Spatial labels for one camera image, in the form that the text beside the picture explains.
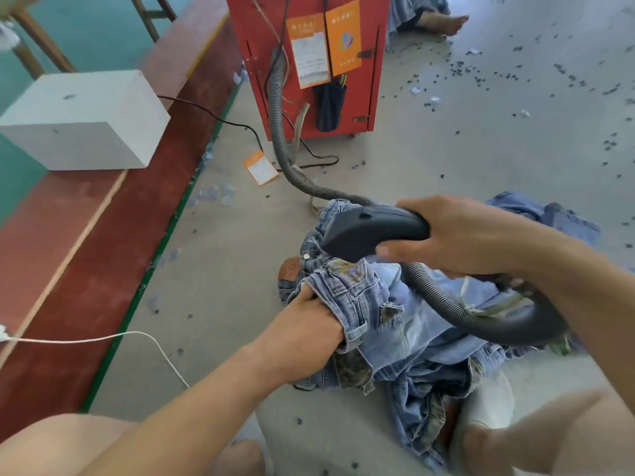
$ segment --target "white box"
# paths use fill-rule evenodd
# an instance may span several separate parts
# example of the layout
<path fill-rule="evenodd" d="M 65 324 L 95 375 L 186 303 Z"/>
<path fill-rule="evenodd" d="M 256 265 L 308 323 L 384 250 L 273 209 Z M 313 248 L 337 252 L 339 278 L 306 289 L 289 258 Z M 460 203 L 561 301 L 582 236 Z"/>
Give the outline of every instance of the white box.
<path fill-rule="evenodd" d="M 49 170 L 141 169 L 170 121 L 139 70 L 38 78 L 0 117 L 0 133 Z"/>

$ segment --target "orange card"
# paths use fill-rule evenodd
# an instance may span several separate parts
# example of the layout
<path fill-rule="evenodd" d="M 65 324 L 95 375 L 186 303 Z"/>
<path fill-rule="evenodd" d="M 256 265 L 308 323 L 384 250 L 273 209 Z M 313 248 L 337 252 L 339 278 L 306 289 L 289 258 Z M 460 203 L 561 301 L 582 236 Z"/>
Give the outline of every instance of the orange card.
<path fill-rule="evenodd" d="M 326 31 L 333 76 L 361 67 L 360 0 L 327 11 Z"/>
<path fill-rule="evenodd" d="M 249 158 L 242 161 L 242 164 L 249 170 L 249 173 L 260 187 L 271 182 L 279 175 L 261 150 L 252 153 Z"/>
<path fill-rule="evenodd" d="M 286 21 L 300 88 L 331 80 L 326 51 L 324 14 L 298 16 Z"/>

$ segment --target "black pouch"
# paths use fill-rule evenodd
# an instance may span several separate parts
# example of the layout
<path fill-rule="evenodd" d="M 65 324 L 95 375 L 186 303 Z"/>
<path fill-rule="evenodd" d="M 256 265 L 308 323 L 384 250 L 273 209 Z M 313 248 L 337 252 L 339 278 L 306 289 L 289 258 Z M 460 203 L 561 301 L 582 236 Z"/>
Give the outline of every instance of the black pouch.
<path fill-rule="evenodd" d="M 340 125 L 340 113 L 346 97 L 346 85 L 329 82 L 313 87 L 317 99 L 317 129 L 332 132 Z"/>

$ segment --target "person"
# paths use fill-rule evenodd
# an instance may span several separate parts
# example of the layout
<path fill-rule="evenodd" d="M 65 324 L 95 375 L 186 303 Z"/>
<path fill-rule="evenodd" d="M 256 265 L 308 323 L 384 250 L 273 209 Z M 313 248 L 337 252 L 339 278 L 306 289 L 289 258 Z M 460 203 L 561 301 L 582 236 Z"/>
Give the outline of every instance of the person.
<path fill-rule="evenodd" d="M 612 385 L 564 395 L 510 425 L 509 383 L 502 373 L 486 378 L 459 415 L 451 445 L 454 473 L 510 476 L 517 468 L 555 476 L 635 474 L 635 366 L 628 362 L 635 275 L 557 230 L 472 200 L 435 196 L 398 205 L 424 216 L 431 238 L 382 243 L 379 256 L 422 261 L 450 277 L 507 273 L 531 282 Z M 55 416 L 48 426 L 41 421 L 34 425 L 41 424 L 40 431 L 31 426 L 0 446 L 0 473 L 198 475 L 214 466 L 214 474 L 263 475 L 266 455 L 258 443 L 228 444 L 246 420 L 253 421 L 262 400 L 322 368 L 342 340 L 339 323 L 305 286 L 255 341 L 145 421 L 68 415 Z M 88 423 L 76 424 L 77 418 Z M 56 472 L 64 464 L 67 472 Z"/>
<path fill-rule="evenodd" d="M 469 18 L 469 15 L 451 16 L 447 0 L 391 0 L 387 37 L 407 31 L 451 37 Z"/>

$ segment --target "blue logo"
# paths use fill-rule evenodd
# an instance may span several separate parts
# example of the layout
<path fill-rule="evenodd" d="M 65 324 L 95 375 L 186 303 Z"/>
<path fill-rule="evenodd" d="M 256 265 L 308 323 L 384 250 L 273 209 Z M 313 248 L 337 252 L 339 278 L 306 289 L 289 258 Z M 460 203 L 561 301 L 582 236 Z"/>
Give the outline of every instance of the blue logo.
<path fill-rule="evenodd" d="M 349 48 L 351 48 L 351 45 L 353 45 L 353 34 L 352 33 L 345 33 L 342 35 L 342 39 L 340 40 L 340 50 L 347 50 Z"/>

